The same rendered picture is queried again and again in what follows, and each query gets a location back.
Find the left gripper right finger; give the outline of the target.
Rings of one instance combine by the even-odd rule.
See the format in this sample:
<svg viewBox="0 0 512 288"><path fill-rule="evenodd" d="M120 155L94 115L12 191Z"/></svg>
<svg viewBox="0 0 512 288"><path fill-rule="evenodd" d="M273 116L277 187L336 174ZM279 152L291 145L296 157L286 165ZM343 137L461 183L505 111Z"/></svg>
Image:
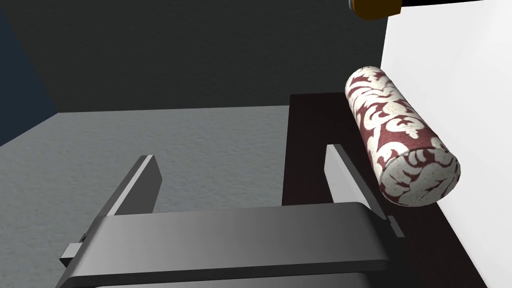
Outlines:
<svg viewBox="0 0 512 288"><path fill-rule="evenodd" d="M386 220L369 186L340 144L326 146L324 174L334 203L359 202Z"/></svg>

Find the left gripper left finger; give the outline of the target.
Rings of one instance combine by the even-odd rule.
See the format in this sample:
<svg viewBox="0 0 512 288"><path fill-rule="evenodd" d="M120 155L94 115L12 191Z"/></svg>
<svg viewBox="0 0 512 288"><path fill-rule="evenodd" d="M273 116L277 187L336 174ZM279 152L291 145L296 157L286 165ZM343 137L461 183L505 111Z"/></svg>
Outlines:
<svg viewBox="0 0 512 288"><path fill-rule="evenodd" d="M98 213L99 217L151 214L162 174L154 155L142 155Z"/></svg>

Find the white door leaf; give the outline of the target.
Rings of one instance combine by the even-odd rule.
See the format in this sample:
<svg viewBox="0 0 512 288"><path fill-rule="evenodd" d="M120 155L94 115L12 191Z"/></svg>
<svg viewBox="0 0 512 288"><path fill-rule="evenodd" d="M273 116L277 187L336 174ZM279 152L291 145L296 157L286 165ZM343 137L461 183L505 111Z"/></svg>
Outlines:
<svg viewBox="0 0 512 288"><path fill-rule="evenodd" d="M404 7L381 68L461 164L439 202L487 288L512 288L512 0Z"/></svg>

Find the orange brown knob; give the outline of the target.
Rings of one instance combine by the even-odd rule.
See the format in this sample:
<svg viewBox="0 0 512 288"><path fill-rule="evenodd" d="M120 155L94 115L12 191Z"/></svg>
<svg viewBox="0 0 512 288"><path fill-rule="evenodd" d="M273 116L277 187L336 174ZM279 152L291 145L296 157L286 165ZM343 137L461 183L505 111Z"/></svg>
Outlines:
<svg viewBox="0 0 512 288"><path fill-rule="evenodd" d="M403 0L348 0L349 8L359 18L374 21L401 13Z"/></svg>

